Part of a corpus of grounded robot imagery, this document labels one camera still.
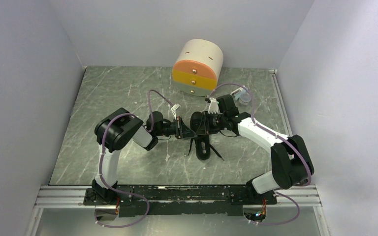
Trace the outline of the aluminium frame rail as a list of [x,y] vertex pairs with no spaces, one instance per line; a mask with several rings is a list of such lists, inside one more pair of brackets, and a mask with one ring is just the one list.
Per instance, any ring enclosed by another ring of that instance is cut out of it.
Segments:
[[[83,204],[87,186],[43,186],[35,200],[35,208],[96,208]],[[293,187],[279,190],[281,194],[292,198],[300,207],[322,206],[318,191],[314,185]]]

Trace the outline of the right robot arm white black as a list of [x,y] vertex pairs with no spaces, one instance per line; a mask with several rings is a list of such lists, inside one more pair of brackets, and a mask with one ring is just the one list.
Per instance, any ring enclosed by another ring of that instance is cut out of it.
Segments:
[[210,106],[203,112],[194,112],[190,118],[190,129],[196,133],[196,155],[209,158],[213,147],[209,136],[223,130],[244,137],[265,149],[271,158],[271,170],[248,181],[246,198],[257,204],[266,192],[289,189],[297,184],[309,184],[315,170],[306,144],[299,135],[288,136],[261,124],[247,112],[239,112],[231,95],[217,99],[207,98]]

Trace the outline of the clear plastic cup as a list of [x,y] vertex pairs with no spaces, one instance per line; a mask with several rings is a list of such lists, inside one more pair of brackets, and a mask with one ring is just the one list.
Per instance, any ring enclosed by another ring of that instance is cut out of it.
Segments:
[[243,88],[243,86],[232,91],[230,95],[235,101],[239,102],[243,106],[249,105],[252,101],[252,97],[249,95],[246,89]]

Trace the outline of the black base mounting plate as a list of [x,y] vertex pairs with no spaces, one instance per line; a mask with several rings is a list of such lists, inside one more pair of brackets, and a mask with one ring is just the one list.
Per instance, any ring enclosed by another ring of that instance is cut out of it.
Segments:
[[87,188],[83,205],[103,209],[112,206],[119,217],[180,214],[242,216],[243,207],[277,203],[274,191],[259,194],[246,184],[231,185],[118,185],[117,192]]

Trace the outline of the black shoelace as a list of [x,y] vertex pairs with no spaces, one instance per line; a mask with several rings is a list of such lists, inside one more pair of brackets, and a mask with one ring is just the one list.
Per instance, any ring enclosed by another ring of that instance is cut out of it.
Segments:
[[190,140],[189,152],[190,154],[192,145],[195,146],[196,157],[201,160],[207,160],[210,158],[211,152],[215,153],[219,158],[223,160],[223,157],[218,153],[218,151],[210,144],[210,137],[208,135],[197,136]]

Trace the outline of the black shoe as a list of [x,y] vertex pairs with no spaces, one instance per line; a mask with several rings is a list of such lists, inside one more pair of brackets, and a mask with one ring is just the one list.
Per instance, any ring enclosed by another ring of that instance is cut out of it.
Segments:
[[191,139],[190,145],[194,141],[196,157],[204,161],[210,157],[211,150],[209,136],[200,128],[202,125],[204,125],[203,113],[194,112],[190,118],[190,128],[197,133],[197,137]]

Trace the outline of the round cream drawer cabinet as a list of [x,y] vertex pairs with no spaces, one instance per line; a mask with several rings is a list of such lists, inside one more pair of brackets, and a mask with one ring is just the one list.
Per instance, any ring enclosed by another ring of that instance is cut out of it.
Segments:
[[218,45],[204,39],[188,41],[171,72],[178,90],[194,96],[207,96],[218,85],[223,52]]

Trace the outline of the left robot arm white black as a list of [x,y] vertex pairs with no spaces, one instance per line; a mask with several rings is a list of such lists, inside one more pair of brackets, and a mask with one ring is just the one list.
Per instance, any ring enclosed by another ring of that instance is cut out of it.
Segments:
[[176,139],[197,137],[179,117],[173,121],[163,118],[159,111],[149,115],[146,123],[124,108],[119,108],[95,127],[94,133],[98,143],[100,158],[97,174],[92,182],[95,194],[94,202],[113,203],[118,196],[117,167],[121,150],[130,142],[137,143],[149,151],[158,144],[160,136]]

